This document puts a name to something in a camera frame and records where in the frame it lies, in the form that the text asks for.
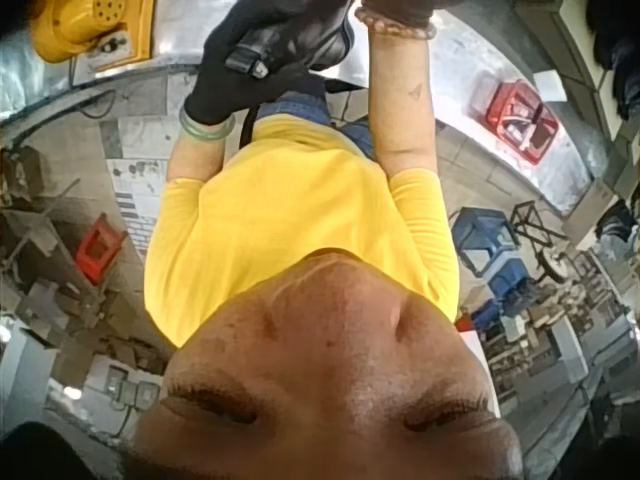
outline forearm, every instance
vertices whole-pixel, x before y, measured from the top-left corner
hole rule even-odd
[[[208,133],[220,130],[220,125],[199,127]],[[202,141],[192,137],[184,130],[173,147],[169,166],[167,169],[167,181],[179,178],[189,178],[206,182],[222,170],[224,162],[225,139],[215,141]]]
[[[429,44],[370,31],[369,122],[389,178],[410,168],[437,173]]]

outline small tattoo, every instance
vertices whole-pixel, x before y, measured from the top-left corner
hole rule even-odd
[[[416,85],[416,88],[409,92],[409,96],[413,98],[416,102],[420,100],[420,95],[422,95],[422,84],[419,83]]]

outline woman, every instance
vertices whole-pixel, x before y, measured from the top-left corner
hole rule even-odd
[[[147,308],[179,350],[130,471],[517,477],[517,438],[452,325],[458,266],[428,82],[438,5],[363,2],[370,135],[364,122],[332,129],[298,65],[260,81],[224,67],[252,26],[300,3],[241,0],[205,44],[145,276]],[[223,166],[233,112],[278,96]]]

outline red plastic crate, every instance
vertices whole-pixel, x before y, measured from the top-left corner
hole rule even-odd
[[[76,252],[76,265],[93,285],[102,283],[127,235],[111,228],[104,213],[85,234]]]
[[[560,130],[553,112],[522,80],[500,85],[486,118],[489,129],[533,165],[544,158]]]

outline sleeve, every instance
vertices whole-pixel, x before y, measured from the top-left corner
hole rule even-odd
[[[174,299],[176,270],[180,254],[192,235],[199,215],[203,182],[175,180],[167,184],[162,196],[160,216],[153,230],[144,274],[145,308],[161,332],[173,341],[167,313],[167,299]]]
[[[429,276],[432,300],[455,321],[460,273],[440,180],[430,170],[412,168],[395,175],[389,188]]]

